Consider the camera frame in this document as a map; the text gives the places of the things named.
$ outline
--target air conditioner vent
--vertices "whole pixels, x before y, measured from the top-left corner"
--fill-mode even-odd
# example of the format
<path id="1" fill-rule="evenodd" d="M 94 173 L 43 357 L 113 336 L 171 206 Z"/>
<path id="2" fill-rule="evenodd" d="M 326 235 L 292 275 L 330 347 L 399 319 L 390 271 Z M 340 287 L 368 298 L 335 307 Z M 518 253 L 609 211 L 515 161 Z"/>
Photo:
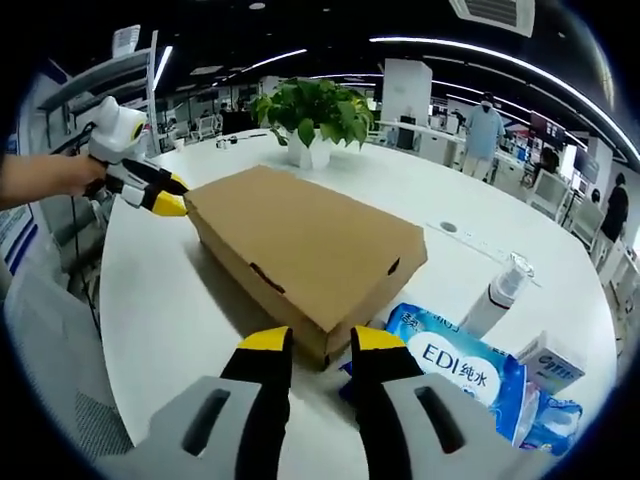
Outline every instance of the air conditioner vent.
<path id="1" fill-rule="evenodd" d="M 449 0 L 463 20 L 504 28 L 531 37 L 535 19 L 535 0 Z"/>

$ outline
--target small box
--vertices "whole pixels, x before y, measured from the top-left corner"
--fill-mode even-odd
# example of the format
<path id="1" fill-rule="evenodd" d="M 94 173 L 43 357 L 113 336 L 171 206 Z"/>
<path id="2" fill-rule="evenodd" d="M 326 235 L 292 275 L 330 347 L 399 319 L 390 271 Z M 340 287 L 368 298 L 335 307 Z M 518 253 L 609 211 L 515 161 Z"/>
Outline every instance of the small box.
<path id="1" fill-rule="evenodd" d="M 584 375 L 584 357 L 542 331 L 519 354 L 527 380 L 554 395 Z"/>

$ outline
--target person in black clothes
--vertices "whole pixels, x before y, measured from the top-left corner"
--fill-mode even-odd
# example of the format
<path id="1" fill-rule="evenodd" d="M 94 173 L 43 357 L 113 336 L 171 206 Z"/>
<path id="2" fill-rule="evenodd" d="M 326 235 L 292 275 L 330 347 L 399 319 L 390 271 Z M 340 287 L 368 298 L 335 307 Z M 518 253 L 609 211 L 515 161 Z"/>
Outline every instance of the person in black clothes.
<path id="1" fill-rule="evenodd" d="M 591 201 L 596 205 L 600 203 L 600 190 L 598 190 L 597 188 L 594 188 L 591 192 Z"/>
<path id="2" fill-rule="evenodd" d="M 629 215 L 629 195 L 625 184 L 624 175 L 619 173 L 616 177 L 616 186 L 613 187 L 611 195 L 609 195 L 607 214 L 604 217 L 600 232 L 598 232 L 598 238 L 591 252 L 591 260 L 598 271 L 604 264 L 611 247 L 620 237 Z"/>
<path id="3" fill-rule="evenodd" d="M 558 154 L 549 147 L 544 147 L 540 152 L 540 162 L 536 163 L 533 167 L 533 179 L 531 186 L 533 187 L 536 184 L 538 175 L 540 175 L 540 170 L 546 170 L 553 175 L 556 173 L 559 166 L 560 158 L 558 157 Z"/>

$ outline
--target person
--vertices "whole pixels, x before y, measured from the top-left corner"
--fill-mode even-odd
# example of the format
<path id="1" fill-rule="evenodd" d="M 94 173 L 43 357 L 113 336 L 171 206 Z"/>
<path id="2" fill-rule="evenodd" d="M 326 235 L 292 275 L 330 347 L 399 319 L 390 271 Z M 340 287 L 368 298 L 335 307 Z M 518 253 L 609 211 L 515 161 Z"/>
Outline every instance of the person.
<path id="1" fill-rule="evenodd" d="M 458 128 L 456 129 L 456 134 L 459 134 L 460 128 L 464 125 L 464 122 L 466 122 L 467 119 L 464 118 L 464 115 L 462 115 L 462 113 L 460 113 L 460 111 L 457 108 L 453 111 L 451 115 L 453 115 L 458 119 Z"/>
<path id="2" fill-rule="evenodd" d="M 536 184 L 536 180 L 538 180 L 538 176 L 540 175 L 540 170 L 545 170 L 554 175 L 558 171 L 559 166 L 560 157 L 558 157 L 558 154 L 551 150 L 551 148 L 544 147 L 540 152 L 540 161 L 533 167 L 533 179 L 531 186 L 533 187 Z"/>
<path id="3" fill-rule="evenodd" d="M 467 141 L 462 173 L 484 180 L 493 165 L 498 138 L 505 134 L 504 124 L 493 108 L 493 95 L 482 96 L 482 102 L 471 109 L 466 123 Z"/>
<path id="4" fill-rule="evenodd" d="M 216 111 L 216 113 L 213 114 L 213 129 L 215 130 L 216 133 L 222 133 L 223 123 L 224 123 L 224 119 L 222 118 L 222 114 L 220 113 L 220 110 L 218 110 Z"/>
<path id="5" fill-rule="evenodd" d="M 600 190 L 594 188 L 591 192 L 591 201 L 598 205 L 600 203 Z"/>
<path id="6" fill-rule="evenodd" d="M 89 155 L 5 155 L 0 163 L 0 210 L 54 195 L 82 195 L 105 176 L 106 167 Z"/>
<path id="7" fill-rule="evenodd" d="M 629 194 L 626 183 L 624 174 L 619 173 L 616 176 L 616 185 L 611 190 L 607 201 L 607 213 L 591 251 L 591 261 L 598 271 L 602 268 L 611 247 L 620 237 L 629 215 Z"/>

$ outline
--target person in blue shirt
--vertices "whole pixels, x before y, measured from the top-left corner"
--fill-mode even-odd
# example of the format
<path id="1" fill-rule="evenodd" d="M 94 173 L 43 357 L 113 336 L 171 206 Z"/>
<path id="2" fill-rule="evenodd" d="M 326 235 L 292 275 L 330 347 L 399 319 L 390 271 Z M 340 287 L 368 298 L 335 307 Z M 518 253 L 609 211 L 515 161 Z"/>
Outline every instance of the person in blue shirt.
<path id="1" fill-rule="evenodd" d="M 485 93 L 482 102 L 471 109 L 467 118 L 467 142 L 462 173 L 484 180 L 498 145 L 498 138 L 505 134 L 502 118 L 493 108 L 493 95 Z"/>

